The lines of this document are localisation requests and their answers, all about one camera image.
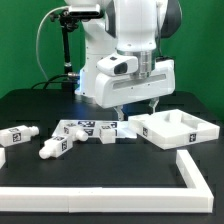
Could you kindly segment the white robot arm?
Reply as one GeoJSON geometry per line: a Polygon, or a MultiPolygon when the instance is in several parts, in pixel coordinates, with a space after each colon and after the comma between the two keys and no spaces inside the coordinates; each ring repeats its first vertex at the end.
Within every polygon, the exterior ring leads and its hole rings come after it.
{"type": "Polygon", "coordinates": [[[113,108],[159,98],[175,90],[174,61],[161,55],[160,40],[180,27],[178,0],[64,0],[82,21],[85,63],[76,94],[113,108]]]}

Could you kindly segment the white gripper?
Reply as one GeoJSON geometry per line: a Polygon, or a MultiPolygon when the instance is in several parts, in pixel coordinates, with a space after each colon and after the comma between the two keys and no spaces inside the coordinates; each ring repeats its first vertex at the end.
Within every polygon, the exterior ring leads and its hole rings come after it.
{"type": "Polygon", "coordinates": [[[100,60],[97,68],[100,73],[95,81],[95,100],[102,108],[114,107],[119,121],[125,119],[124,104],[151,99],[149,107],[155,113],[158,97],[175,89],[172,59],[152,65],[151,54],[113,53],[100,60]]]}

